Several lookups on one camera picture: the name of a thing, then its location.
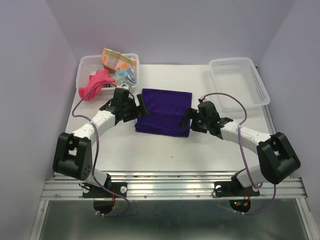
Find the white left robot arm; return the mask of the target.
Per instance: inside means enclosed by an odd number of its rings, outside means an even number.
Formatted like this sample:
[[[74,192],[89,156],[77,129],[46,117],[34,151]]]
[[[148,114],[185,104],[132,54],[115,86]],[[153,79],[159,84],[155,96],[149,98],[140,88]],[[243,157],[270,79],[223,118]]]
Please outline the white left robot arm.
[[[53,159],[53,171],[94,186],[100,197],[111,193],[111,176],[96,168],[100,148],[99,138],[119,122],[129,122],[147,115],[142,94],[132,95],[129,89],[118,87],[93,118],[83,118],[87,123],[79,129],[63,132],[57,139]]]

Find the pink towel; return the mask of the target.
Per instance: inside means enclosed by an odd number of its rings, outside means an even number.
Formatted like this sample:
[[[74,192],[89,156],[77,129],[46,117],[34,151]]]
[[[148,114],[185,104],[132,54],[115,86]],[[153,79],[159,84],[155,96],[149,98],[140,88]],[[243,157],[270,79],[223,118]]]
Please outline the pink towel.
[[[84,101],[93,100],[108,84],[113,84],[116,80],[109,76],[107,70],[97,70],[94,75],[89,76],[89,82],[86,87],[80,87],[78,89],[78,94],[80,98]]]

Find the purple towel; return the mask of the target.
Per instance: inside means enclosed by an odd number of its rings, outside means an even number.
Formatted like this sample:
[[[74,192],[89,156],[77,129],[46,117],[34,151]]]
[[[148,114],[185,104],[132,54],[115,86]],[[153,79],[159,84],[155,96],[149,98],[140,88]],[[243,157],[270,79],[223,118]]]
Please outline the purple towel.
[[[181,138],[189,136],[190,129],[180,127],[180,123],[186,110],[192,106],[191,92],[144,88],[141,96],[149,113],[137,119],[137,132]]]

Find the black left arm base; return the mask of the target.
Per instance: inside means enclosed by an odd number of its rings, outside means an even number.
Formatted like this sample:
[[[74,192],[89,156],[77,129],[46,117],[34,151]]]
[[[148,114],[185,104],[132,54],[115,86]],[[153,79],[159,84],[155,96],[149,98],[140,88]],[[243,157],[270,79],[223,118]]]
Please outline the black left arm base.
[[[94,213],[102,218],[118,217],[127,213],[130,208],[127,185],[126,182],[112,183],[111,176],[99,170],[79,183],[84,198],[106,199],[106,201],[93,202]]]

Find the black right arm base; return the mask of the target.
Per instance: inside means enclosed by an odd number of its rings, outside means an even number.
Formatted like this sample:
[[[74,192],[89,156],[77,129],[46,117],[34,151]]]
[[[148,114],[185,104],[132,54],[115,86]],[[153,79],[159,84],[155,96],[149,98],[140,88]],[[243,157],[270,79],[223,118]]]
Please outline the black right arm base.
[[[251,198],[260,196],[260,191],[255,191],[252,186],[243,187],[237,179],[239,174],[240,171],[233,175],[230,181],[216,181],[211,195],[215,199],[242,197],[229,200],[229,205],[233,211],[245,215],[251,208]]]

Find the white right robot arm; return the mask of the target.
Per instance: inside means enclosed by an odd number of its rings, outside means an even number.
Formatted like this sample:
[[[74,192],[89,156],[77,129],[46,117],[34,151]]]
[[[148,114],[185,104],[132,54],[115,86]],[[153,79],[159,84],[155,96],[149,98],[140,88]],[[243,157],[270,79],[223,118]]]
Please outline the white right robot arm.
[[[230,181],[231,192],[242,195],[249,187],[269,182],[277,185],[301,167],[301,162],[287,136],[281,132],[263,133],[241,127],[228,117],[220,117],[210,101],[201,102],[196,109],[187,108],[181,127],[194,132],[210,133],[221,140],[238,144],[258,157],[258,164],[237,172]]]

